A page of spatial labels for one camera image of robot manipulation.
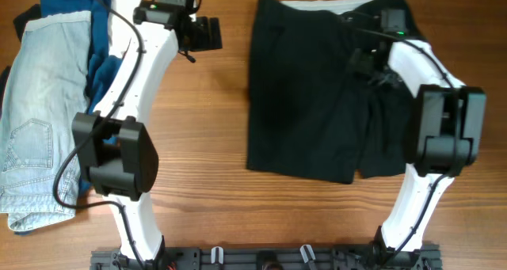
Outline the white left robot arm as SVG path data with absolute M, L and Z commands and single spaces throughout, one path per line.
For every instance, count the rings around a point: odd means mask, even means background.
M 95 251 L 92 269 L 168 269 L 150 190 L 158 154 L 147 133 L 158 87 L 177 55 L 220 49 L 216 17 L 197 17 L 200 0 L 112 0 L 109 49 L 122 59 L 105 95 L 72 131 L 81 174 L 113 212 L 121 246 Z

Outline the black shorts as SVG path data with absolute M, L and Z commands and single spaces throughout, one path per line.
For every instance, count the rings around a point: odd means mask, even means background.
M 405 171 L 402 139 L 413 97 L 406 85 L 352 71 L 355 52 L 381 41 L 373 17 L 408 10 L 406 0 L 372 0 L 345 25 L 329 10 L 258 0 L 250 46 L 246 166 L 343 184 Z

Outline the light blue denim shorts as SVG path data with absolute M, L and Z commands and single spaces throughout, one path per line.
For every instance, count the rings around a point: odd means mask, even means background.
M 14 232 L 72 219 L 53 198 L 55 176 L 74 149 L 71 124 L 85 95 L 91 13 L 29 21 L 2 100 L 1 211 Z

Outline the blue garment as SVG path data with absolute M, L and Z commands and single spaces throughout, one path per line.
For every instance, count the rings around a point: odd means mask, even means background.
M 51 90 L 40 118 L 51 134 L 52 180 L 74 149 L 72 120 L 103 98 L 121 63 L 109 55 L 110 5 L 111 0 L 41 0 L 45 25 L 38 31 Z

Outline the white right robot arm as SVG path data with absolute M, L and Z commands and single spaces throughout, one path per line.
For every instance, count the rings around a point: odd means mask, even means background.
M 450 74 L 425 41 L 394 40 L 387 65 L 411 92 L 414 111 L 402 187 L 374 240 L 376 256 L 385 260 L 421 249 L 440 198 L 478 156 L 486 111 L 484 90 Z

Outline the white garment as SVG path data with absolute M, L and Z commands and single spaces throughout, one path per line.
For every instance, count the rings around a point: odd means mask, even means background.
M 134 9 L 139 6 L 141 1 L 111 0 L 110 7 L 132 24 Z M 117 15 L 110 13 L 108 18 L 108 38 L 109 55 L 122 59 L 130 43 L 135 39 L 135 33 Z

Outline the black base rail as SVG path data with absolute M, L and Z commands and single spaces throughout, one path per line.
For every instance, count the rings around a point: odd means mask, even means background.
M 275 249 L 213 249 L 167 248 L 156 260 L 146 262 L 148 269 L 177 270 L 358 270 L 358 269 L 416 269 L 442 270 L 438 245 L 424 245 L 412 253 L 400 252 L 383 263 L 370 245 L 336 245 L 332 248 Z

